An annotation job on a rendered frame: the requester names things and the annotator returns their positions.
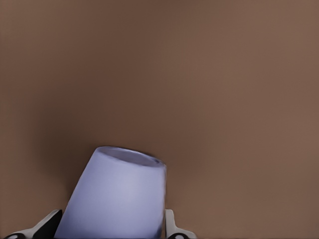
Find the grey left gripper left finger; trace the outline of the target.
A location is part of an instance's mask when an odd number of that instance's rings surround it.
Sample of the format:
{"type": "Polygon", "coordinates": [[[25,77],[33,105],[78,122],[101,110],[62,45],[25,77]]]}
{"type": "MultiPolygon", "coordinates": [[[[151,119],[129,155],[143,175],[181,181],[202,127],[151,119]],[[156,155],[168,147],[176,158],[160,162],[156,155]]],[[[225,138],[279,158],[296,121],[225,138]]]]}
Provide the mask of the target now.
{"type": "Polygon", "coordinates": [[[62,215],[61,209],[53,210],[34,227],[11,233],[3,239],[54,239],[62,215]]]}

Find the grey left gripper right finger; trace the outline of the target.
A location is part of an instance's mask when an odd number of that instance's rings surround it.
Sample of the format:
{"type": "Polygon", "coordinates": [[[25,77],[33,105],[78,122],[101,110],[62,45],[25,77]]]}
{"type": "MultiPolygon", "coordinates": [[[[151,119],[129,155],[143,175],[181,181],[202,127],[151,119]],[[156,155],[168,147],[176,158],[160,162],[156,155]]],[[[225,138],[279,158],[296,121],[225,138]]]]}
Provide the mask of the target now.
{"type": "Polygon", "coordinates": [[[198,239],[194,232],[176,226],[174,212],[171,209],[165,209],[164,224],[166,239],[198,239]]]}

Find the pale lavender cup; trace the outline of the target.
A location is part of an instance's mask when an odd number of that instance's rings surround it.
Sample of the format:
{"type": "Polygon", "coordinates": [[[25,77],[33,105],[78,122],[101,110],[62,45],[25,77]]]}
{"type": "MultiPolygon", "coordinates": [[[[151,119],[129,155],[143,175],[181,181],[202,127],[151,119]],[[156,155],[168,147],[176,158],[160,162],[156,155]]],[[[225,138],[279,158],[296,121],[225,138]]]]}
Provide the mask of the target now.
{"type": "Polygon", "coordinates": [[[153,239],[162,232],[166,165],[144,153],[95,149],[67,204],[57,239],[153,239]]]}

